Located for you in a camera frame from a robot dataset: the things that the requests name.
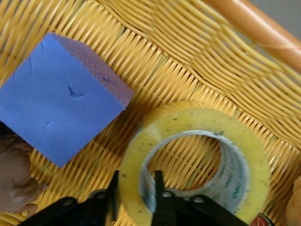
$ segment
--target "woven basket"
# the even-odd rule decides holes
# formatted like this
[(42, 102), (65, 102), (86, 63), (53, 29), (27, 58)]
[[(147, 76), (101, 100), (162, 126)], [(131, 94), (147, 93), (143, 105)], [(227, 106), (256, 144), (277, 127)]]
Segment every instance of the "woven basket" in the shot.
[[(32, 153), (32, 176), (50, 181), (36, 202), (39, 210), (65, 196), (82, 202), (93, 190), (106, 188), (138, 121), (164, 103), (187, 99), (231, 115), (257, 134), (272, 174), (261, 211), (277, 226), (286, 225), (285, 207), (301, 174), (301, 44), (253, 5), (244, 0), (2, 0), (0, 19), (0, 85), (45, 33), (56, 32), (89, 45), (135, 91), (127, 110), (65, 167)], [(194, 152), (199, 146), (202, 152)], [(219, 158), (215, 139), (190, 136), (161, 148), (149, 168), (163, 170), (168, 187), (192, 189), (210, 179)], [(0, 225), (24, 219), (0, 214)], [(124, 208), (115, 225), (133, 225)]]

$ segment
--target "clear tape roll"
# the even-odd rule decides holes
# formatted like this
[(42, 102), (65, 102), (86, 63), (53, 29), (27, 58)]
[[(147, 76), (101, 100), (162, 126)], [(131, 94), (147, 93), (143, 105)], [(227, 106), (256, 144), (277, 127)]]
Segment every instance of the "clear tape roll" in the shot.
[(271, 172), (263, 146), (247, 126), (196, 101), (173, 102), (153, 110), (128, 145), (120, 167), (119, 193), (132, 220), (138, 226), (151, 225), (156, 208), (155, 182), (148, 163), (160, 147), (188, 135), (219, 140), (219, 168), (198, 189), (171, 190), (186, 199), (205, 194), (250, 223), (269, 192)]

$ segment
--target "blue sponge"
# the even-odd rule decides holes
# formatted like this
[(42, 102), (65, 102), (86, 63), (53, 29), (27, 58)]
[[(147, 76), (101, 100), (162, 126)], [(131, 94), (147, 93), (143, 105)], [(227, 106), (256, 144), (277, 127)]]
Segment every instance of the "blue sponge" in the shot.
[(86, 44), (49, 33), (0, 88), (0, 121), (62, 167), (133, 94)]

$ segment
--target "red label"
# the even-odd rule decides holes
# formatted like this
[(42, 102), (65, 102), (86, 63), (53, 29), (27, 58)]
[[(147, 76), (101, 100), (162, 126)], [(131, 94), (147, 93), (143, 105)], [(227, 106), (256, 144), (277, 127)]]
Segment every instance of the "red label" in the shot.
[(270, 226), (271, 224), (262, 216), (257, 216), (250, 224), (250, 226)]

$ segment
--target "brown object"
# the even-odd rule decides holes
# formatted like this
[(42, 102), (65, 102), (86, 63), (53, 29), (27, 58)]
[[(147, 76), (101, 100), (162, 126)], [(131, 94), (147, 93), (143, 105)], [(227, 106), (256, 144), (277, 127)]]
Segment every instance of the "brown object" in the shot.
[(286, 207), (286, 220), (288, 226), (301, 225), (301, 176), (294, 182), (293, 195)]
[(48, 187), (30, 176), (29, 154), (33, 148), (24, 140), (0, 125), (0, 212), (28, 211), (31, 216), (38, 209), (41, 193)]

